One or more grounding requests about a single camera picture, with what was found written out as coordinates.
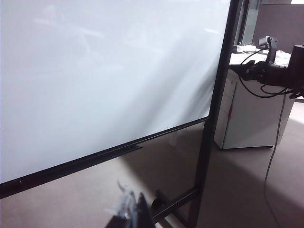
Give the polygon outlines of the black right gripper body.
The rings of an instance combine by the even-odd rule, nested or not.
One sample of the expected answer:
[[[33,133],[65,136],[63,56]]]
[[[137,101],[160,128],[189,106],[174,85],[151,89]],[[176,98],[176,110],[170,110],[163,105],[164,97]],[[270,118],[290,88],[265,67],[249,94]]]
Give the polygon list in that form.
[[[263,61],[259,61],[247,69],[249,80],[256,80],[268,85],[282,85],[286,74],[286,66],[267,64]]]

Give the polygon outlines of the left gripper left finger white tape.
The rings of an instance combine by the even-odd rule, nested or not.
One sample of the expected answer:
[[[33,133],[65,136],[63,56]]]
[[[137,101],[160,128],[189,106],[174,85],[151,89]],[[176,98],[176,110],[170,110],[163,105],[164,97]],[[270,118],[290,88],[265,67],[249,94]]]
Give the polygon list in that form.
[[[117,181],[117,185],[122,192],[119,201],[105,209],[111,215],[106,224],[106,228],[135,228],[137,225],[137,201],[135,193],[128,185],[121,184]]]

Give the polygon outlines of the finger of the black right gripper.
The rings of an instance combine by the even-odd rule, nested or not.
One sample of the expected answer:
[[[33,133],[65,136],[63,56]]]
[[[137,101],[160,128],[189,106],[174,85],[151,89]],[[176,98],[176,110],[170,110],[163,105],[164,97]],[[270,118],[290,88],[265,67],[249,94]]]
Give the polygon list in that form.
[[[229,68],[234,71],[240,78],[249,80],[249,67],[247,65],[229,65]]]

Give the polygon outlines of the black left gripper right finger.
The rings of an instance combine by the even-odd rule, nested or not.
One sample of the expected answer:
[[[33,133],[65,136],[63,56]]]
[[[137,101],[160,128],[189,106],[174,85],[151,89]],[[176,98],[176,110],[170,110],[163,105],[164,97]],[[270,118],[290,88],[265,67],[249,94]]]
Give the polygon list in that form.
[[[145,196],[142,192],[140,192],[139,194],[136,209],[137,209],[136,227],[153,228],[154,221],[150,211],[150,206],[147,204]]]

